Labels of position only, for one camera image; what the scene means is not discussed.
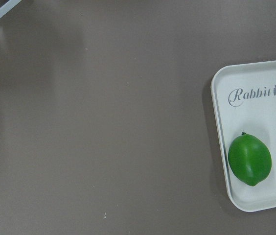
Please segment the green lime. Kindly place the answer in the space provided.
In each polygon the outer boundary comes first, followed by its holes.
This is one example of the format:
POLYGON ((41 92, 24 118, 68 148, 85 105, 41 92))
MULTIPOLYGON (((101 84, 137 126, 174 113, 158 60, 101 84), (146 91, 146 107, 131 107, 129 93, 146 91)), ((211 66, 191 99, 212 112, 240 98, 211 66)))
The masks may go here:
POLYGON ((229 147, 228 162, 234 176, 254 187, 264 181, 272 169, 268 147, 257 137, 242 132, 229 147))

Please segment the white rabbit serving tray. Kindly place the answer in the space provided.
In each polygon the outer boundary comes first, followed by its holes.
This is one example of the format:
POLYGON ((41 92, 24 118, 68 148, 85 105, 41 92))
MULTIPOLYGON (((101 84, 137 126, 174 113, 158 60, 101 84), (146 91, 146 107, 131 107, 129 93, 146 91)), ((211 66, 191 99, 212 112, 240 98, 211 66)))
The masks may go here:
POLYGON ((276 60, 221 68, 211 95, 229 199, 245 212, 276 207, 276 60), (230 144, 242 132, 259 138, 272 157, 269 176, 254 187, 238 180, 228 164, 230 144))

